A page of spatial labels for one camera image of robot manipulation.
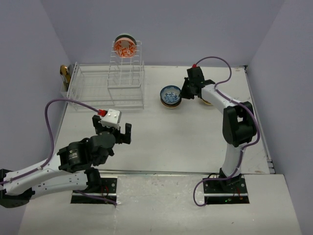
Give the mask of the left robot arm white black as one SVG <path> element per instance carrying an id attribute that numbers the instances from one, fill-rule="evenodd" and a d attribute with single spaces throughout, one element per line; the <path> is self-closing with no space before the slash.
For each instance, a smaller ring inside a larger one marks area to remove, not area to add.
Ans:
<path id="1" fill-rule="evenodd" d="M 119 123 L 110 123 L 105 117 L 92 118 L 96 134 L 70 143 L 50 159 L 22 170 L 0 171 L 0 204 L 5 208 L 21 207 L 35 198 L 72 190 L 87 195 L 102 187 L 97 166 L 113 156 L 115 144 L 130 144 L 132 125 L 125 124 L 121 133 Z"/>

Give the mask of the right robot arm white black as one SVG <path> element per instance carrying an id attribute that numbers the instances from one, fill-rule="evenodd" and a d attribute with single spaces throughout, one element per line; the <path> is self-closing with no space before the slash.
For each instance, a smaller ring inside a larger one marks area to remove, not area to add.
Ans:
<path id="1" fill-rule="evenodd" d="M 213 105 L 223 115 L 222 134 L 227 142 L 225 160 L 218 178 L 208 183 L 210 187 L 219 187 L 223 192 L 230 192 L 241 178 L 241 163 L 246 145 L 257 134 L 253 121 L 254 112 L 250 102 L 240 102 L 218 91 L 215 82 L 205 80 L 199 66 L 187 69 L 180 97 L 193 99 L 195 96 Z"/>

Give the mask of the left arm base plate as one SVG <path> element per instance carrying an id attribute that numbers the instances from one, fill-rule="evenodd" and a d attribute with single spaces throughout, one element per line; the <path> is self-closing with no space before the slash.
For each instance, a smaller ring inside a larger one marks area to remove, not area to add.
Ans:
<path id="1" fill-rule="evenodd" d="M 71 204 L 117 204 L 117 178 L 101 178 L 101 184 L 94 189 L 85 189 L 72 192 Z"/>

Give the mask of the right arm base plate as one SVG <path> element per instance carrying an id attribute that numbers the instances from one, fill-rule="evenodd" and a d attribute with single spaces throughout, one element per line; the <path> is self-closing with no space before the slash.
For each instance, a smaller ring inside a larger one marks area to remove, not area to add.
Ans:
<path id="1" fill-rule="evenodd" d="M 249 204 L 244 176 L 229 181 L 206 181 L 203 185 L 205 205 Z"/>

